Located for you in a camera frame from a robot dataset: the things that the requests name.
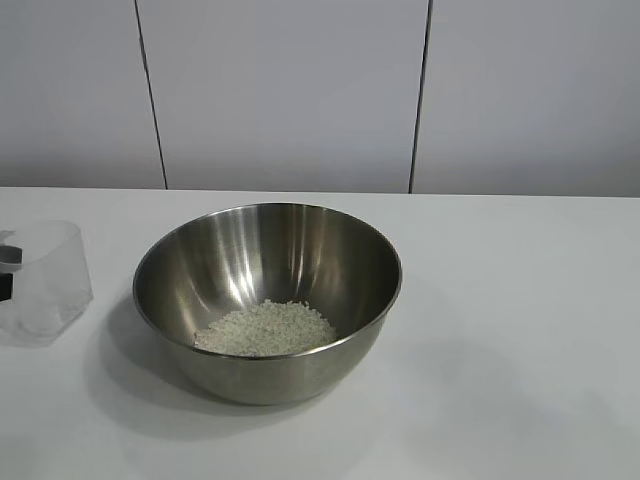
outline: white rice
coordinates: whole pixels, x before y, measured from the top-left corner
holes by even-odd
[[[336,338],[334,328],[309,304],[265,300],[196,331],[193,344],[225,355],[265,357],[304,352]]]

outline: clear plastic container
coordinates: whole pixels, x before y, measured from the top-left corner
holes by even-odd
[[[0,232],[0,326],[49,343],[92,299],[77,225],[43,221]]]

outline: bowl rim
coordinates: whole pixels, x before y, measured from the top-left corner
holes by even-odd
[[[371,230],[373,230],[373,232],[376,233],[382,239],[382,241],[391,249],[391,252],[393,253],[393,256],[394,256],[394,258],[396,260],[396,265],[398,267],[398,282],[397,282],[397,285],[396,285],[396,289],[393,292],[393,295],[391,296],[391,298],[389,299],[387,304],[385,305],[385,307],[380,311],[380,313],[373,320],[367,322],[365,325],[363,325],[362,327],[357,329],[355,332],[347,335],[346,337],[339,338],[338,340],[336,340],[334,342],[328,343],[326,345],[321,345],[319,347],[312,348],[310,350],[305,350],[303,352],[298,352],[298,353],[289,353],[289,354],[284,354],[284,355],[244,356],[244,355],[229,355],[229,354],[224,354],[224,353],[217,353],[217,352],[212,352],[210,350],[205,350],[205,349],[202,349],[202,348],[198,348],[198,347],[196,347],[194,345],[187,344],[187,343],[185,343],[185,342],[183,342],[181,340],[178,340],[175,337],[167,335],[165,332],[163,332],[144,313],[144,311],[142,309],[142,306],[140,305],[140,302],[138,300],[138,295],[136,294],[136,291],[137,291],[136,287],[137,287],[138,282],[139,282],[139,277],[140,277],[140,274],[141,274],[142,266],[145,264],[145,262],[148,259],[148,257],[156,250],[156,248],[158,248],[160,246],[161,243],[163,243],[169,237],[175,235],[179,230],[181,230],[182,228],[184,228],[184,227],[186,227],[188,225],[201,222],[204,219],[209,218],[209,217],[222,215],[222,214],[229,213],[229,212],[232,212],[232,211],[235,211],[235,210],[260,208],[260,207],[267,206],[267,205],[270,205],[270,206],[298,206],[298,207],[307,207],[307,208],[313,208],[313,209],[320,209],[320,210],[324,210],[324,211],[329,211],[329,212],[332,212],[332,213],[337,213],[339,215],[344,215],[346,217],[349,217],[352,220],[355,220],[356,222],[358,222],[358,223],[364,225],[365,227],[370,228]],[[245,360],[245,361],[256,362],[256,361],[266,361],[266,360],[284,360],[284,359],[287,359],[287,358],[305,357],[305,356],[308,356],[308,355],[313,355],[315,353],[320,353],[320,352],[323,352],[325,350],[330,350],[330,349],[333,349],[335,347],[338,347],[338,346],[342,345],[343,343],[347,343],[348,341],[350,341],[351,339],[356,337],[358,334],[360,334],[360,332],[368,330],[369,328],[373,328],[373,326],[375,326],[376,324],[380,323],[385,318],[387,313],[389,313],[389,310],[391,309],[391,307],[393,307],[393,305],[395,304],[396,300],[398,299],[398,296],[400,295],[400,289],[402,287],[402,277],[403,277],[402,261],[400,259],[400,255],[398,254],[397,250],[395,249],[393,244],[389,241],[389,239],[385,235],[383,235],[377,228],[375,228],[371,224],[365,222],[364,220],[361,220],[358,217],[355,217],[354,215],[351,215],[349,213],[345,213],[345,212],[342,212],[340,210],[336,210],[336,209],[333,209],[333,208],[325,207],[325,206],[322,206],[322,205],[312,205],[312,204],[296,203],[296,202],[260,202],[260,203],[251,203],[251,204],[247,204],[247,205],[238,205],[238,206],[235,206],[235,207],[225,208],[223,210],[217,210],[217,211],[214,211],[214,212],[211,212],[211,213],[206,213],[206,214],[201,215],[201,216],[199,216],[197,218],[194,218],[193,220],[189,220],[188,222],[183,223],[182,225],[179,225],[178,227],[174,228],[173,230],[171,230],[167,234],[163,235],[158,241],[156,241],[147,250],[147,252],[144,254],[142,259],[138,263],[138,266],[136,267],[135,274],[133,276],[132,296],[133,296],[133,302],[134,302],[134,304],[136,306],[136,310],[138,311],[140,316],[144,319],[145,323],[149,327],[151,327],[152,330],[154,330],[156,333],[158,333],[162,338],[164,338],[165,340],[167,340],[167,341],[169,341],[169,342],[171,342],[171,343],[173,343],[175,345],[178,345],[180,347],[187,348],[187,349],[189,349],[189,350],[191,350],[191,351],[193,351],[195,353],[202,354],[202,355],[207,355],[207,356],[217,357],[217,358],[226,358],[226,359],[233,359],[233,360]]]

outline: stainless steel bowl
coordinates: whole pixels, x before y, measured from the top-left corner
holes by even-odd
[[[344,378],[376,340],[401,278],[395,249],[363,221],[328,208],[265,203],[212,213],[166,235],[140,262],[133,296],[195,383],[267,405],[313,397]],[[308,301],[338,340],[257,358],[192,346],[197,329],[265,299]]]

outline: white countertop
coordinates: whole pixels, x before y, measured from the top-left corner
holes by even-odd
[[[233,205],[337,208],[397,247],[381,336],[294,407],[195,391],[137,317],[168,230]],[[640,199],[0,189],[0,230],[82,229],[95,299],[55,343],[0,345],[0,478],[640,478]]]

